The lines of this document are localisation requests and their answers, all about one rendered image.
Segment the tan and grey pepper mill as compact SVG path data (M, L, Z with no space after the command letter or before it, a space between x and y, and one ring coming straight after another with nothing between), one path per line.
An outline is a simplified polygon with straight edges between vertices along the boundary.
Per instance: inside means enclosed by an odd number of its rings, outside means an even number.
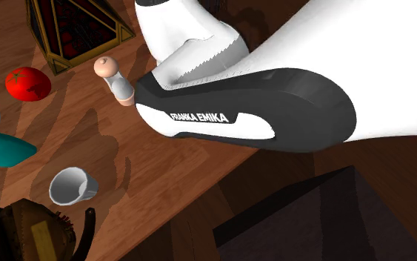
M132 106L134 102L134 88L121 74L118 62L110 56L102 56L94 63L94 71L107 83L111 93L123 106Z

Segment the white cup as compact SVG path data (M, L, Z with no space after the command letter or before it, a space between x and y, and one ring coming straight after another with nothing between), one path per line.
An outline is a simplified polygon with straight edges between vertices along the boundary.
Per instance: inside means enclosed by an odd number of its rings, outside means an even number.
M54 176L50 183L49 196L53 203L68 206L93 198L98 190L98 182L86 171L69 167Z

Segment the red and gold lantern box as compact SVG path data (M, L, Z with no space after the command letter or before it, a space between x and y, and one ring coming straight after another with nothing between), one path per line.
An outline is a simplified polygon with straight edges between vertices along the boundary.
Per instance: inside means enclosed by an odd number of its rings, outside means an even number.
M55 76L134 38L108 0L25 0L27 26Z

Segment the red tomato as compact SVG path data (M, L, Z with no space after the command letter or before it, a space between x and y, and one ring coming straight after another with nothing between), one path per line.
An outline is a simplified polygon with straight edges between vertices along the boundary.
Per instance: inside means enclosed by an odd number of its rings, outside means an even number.
M7 75L4 83L8 93L23 102L42 100L51 91L49 77L32 67L16 68Z

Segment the brown object with yellow strip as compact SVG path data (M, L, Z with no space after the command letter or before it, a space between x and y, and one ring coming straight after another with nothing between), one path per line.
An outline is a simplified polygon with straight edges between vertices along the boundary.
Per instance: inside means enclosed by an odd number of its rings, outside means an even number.
M0 261L85 261L95 227L95 209L88 208L77 241L69 217L20 199L0 208Z

